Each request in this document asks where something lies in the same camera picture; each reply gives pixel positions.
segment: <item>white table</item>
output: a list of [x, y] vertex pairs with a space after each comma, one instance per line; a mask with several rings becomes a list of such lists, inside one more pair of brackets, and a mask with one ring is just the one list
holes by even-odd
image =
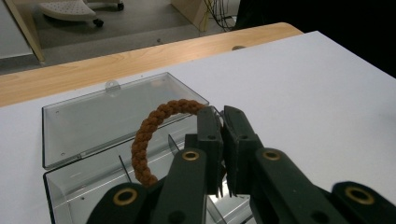
[[[351, 180], [396, 203], [396, 80], [314, 32], [118, 79], [169, 72], [218, 109], [245, 111], [266, 147], [317, 186]], [[0, 222], [50, 223], [41, 107], [105, 83], [0, 107]]]

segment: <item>brown braided cord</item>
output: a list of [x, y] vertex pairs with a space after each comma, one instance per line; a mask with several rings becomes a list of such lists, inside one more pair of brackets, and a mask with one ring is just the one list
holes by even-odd
[[159, 105], [156, 110], [152, 111], [148, 118], [143, 120], [140, 129], [137, 131], [134, 142], [132, 143], [132, 166], [134, 167], [134, 176], [143, 186], [149, 187], [155, 184], [158, 179], [151, 174], [148, 167], [147, 147], [152, 134], [163, 123], [164, 119], [172, 115], [183, 113], [196, 115], [198, 110], [205, 107], [194, 100], [181, 99], [178, 101], [169, 101], [167, 104]]

